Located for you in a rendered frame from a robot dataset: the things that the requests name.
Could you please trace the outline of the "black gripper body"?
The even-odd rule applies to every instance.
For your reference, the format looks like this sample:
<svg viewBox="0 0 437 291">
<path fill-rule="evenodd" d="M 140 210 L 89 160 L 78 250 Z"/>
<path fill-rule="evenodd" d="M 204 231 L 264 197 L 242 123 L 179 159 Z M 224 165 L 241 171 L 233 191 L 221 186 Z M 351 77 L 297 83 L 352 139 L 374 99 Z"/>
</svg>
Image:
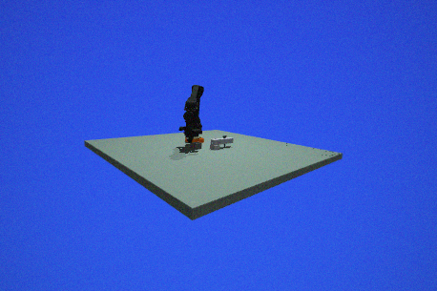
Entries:
<svg viewBox="0 0 437 291">
<path fill-rule="evenodd" d="M 185 121 L 186 126 L 179 127 L 180 131 L 184 131 L 184 133 L 190 133 L 193 135 L 200 135 L 202 134 L 201 129 L 196 129 L 195 123 L 197 123 L 195 120 Z"/>
</svg>

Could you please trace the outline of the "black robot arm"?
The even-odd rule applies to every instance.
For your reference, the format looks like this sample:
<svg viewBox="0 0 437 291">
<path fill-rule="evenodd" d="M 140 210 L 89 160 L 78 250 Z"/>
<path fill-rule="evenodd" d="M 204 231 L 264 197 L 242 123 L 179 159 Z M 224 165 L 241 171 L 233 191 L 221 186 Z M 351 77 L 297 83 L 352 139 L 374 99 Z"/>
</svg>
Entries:
<svg viewBox="0 0 437 291">
<path fill-rule="evenodd" d="M 200 119 L 198 116 L 199 116 L 200 98 L 201 98 L 203 92 L 204 92 L 204 88 L 202 86 L 193 85 L 191 96 L 185 102 L 185 107 L 184 107 L 184 111 L 186 111 L 186 113 L 184 113 L 183 118 L 186 121 L 195 120 L 197 122 L 197 123 L 195 123 L 196 129 L 202 128 L 202 125 L 200 123 Z"/>
</svg>

